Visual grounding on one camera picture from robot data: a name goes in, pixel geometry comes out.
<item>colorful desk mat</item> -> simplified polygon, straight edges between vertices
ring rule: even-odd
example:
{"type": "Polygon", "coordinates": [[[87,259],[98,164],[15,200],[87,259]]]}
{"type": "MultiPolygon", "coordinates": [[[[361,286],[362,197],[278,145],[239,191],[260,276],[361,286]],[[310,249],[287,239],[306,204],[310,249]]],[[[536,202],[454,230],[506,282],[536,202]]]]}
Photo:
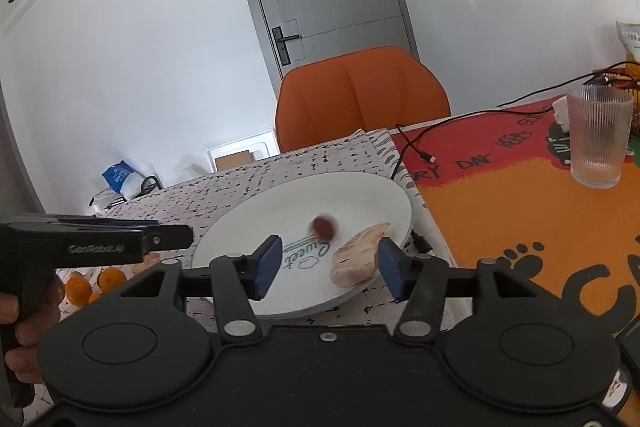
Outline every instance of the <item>colorful desk mat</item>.
{"type": "MultiPolygon", "coordinates": [[[[394,142],[399,150],[406,145],[400,135],[394,142]]],[[[640,139],[630,140],[620,184],[608,190],[574,181],[570,140],[553,112],[452,121],[417,147],[436,163],[412,149],[404,163],[460,266],[497,259],[580,301],[611,333],[640,311],[640,139]]]]}

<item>chair backrest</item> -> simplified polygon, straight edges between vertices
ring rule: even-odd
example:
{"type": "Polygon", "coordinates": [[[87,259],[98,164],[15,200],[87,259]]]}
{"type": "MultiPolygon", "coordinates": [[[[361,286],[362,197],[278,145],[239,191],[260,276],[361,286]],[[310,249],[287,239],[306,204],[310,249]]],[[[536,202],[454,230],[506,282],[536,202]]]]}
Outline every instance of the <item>chair backrest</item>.
{"type": "Polygon", "coordinates": [[[450,116],[433,73],[411,55],[383,46],[289,71],[276,110],[282,152],[371,131],[450,116]]]}

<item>blue and white package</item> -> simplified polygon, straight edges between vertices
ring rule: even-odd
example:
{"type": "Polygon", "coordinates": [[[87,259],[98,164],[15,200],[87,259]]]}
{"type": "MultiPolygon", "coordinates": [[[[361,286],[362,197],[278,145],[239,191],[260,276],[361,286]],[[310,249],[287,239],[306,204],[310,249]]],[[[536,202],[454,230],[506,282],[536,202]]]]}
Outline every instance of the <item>blue and white package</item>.
{"type": "Polygon", "coordinates": [[[127,201],[140,194],[140,186],[144,181],[124,160],[109,167],[102,173],[102,177],[114,192],[122,194],[127,201]]]}

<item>hand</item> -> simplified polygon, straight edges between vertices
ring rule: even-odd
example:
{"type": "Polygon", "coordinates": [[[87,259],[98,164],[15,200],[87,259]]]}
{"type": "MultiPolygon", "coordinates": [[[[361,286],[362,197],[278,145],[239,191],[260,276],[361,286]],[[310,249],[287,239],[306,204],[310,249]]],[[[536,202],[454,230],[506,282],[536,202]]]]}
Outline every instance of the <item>hand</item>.
{"type": "MultiPolygon", "coordinates": [[[[65,291],[62,282],[56,277],[39,309],[31,317],[15,325],[15,338],[22,347],[9,351],[4,359],[18,380],[25,383],[44,383],[36,351],[44,333],[60,321],[58,306],[63,298],[65,291]]],[[[18,319],[18,311],[17,297],[0,293],[0,324],[13,324],[18,319]]]]}

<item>patterned tablecloth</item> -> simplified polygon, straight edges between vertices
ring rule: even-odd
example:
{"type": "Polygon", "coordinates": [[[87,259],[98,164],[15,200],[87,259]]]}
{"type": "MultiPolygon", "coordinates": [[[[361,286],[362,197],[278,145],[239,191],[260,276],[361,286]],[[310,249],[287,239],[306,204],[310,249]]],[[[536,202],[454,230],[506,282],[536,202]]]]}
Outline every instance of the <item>patterned tablecloth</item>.
{"type": "MultiPolygon", "coordinates": [[[[191,266],[193,252],[200,238],[232,208],[244,200],[303,176],[325,172],[356,171],[369,172],[390,178],[399,153],[386,130],[358,133],[346,139],[309,147],[297,152],[268,158],[251,165],[204,176],[173,187],[153,192],[123,204],[110,217],[127,219],[157,219],[162,223],[186,223],[193,228],[195,241],[187,250],[162,252],[162,258],[176,258],[182,266],[191,266]]],[[[412,202],[414,230],[424,235],[434,248],[434,254],[454,261],[444,237],[436,226],[420,192],[405,169],[396,176],[396,182],[407,192],[412,202]]],[[[405,250],[414,255],[412,245],[405,250]]],[[[81,269],[90,282],[95,280],[101,268],[81,269]]],[[[65,281],[71,269],[60,270],[65,281]]],[[[393,327],[398,321],[404,303],[394,301],[382,279],[377,279],[362,293],[350,301],[328,311],[302,319],[278,321],[283,324],[353,325],[386,324],[393,327]]],[[[75,311],[66,300],[61,305],[63,319],[75,311]]],[[[207,330],[215,331],[213,306],[205,299],[188,299],[188,314],[207,330]]],[[[443,329],[451,328],[470,313],[470,304],[465,299],[448,299],[442,322],[443,329]]],[[[38,386],[36,400],[26,409],[27,420],[33,419],[51,406],[51,399],[44,386],[38,386]]]]}

